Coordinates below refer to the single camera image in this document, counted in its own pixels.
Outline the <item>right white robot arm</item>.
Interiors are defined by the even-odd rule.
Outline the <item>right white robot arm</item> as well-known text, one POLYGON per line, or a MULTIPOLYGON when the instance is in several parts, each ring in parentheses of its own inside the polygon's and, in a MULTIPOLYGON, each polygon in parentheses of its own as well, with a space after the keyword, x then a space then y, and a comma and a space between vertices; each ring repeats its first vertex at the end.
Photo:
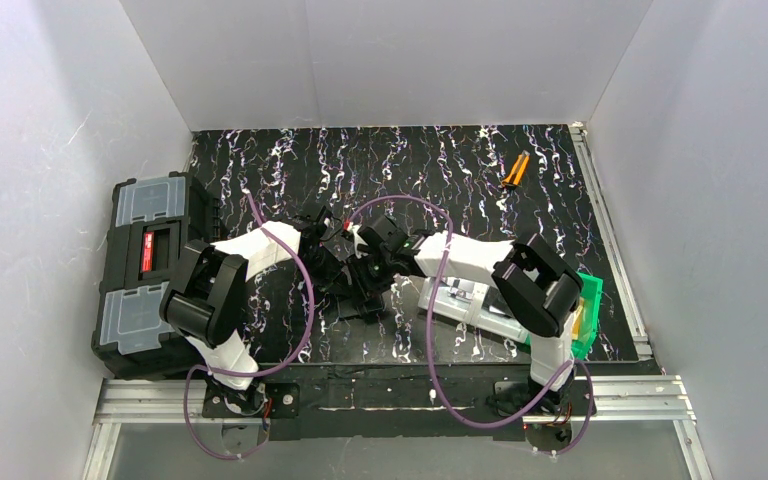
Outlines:
POLYGON ((528 341, 531 385, 552 394, 567 388, 570 328, 583 280, 539 234, 482 241, 447 232, 407 233, 388 216, 344 228, 354 243, 349 263, 363 293, 388 288, 395 276, 421 277, 421 310, 528 341))

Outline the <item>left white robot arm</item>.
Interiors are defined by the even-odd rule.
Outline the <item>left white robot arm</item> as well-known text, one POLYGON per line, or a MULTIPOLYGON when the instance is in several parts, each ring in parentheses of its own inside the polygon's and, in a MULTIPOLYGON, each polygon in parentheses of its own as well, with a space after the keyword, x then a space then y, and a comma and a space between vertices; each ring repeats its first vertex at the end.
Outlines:
POLYGON ((159 315, 196 348, 202 370, 219 384, 242 392, 263 374, 239 333, 249 280, 294 262, 305 284, 310 321, 315 289, 346 285, 341 262, 322 242, 334 222, 327 206, 308 204, 287 220, 261 221, 243 235, 214 243, 193 240, 182 248, 159 315))

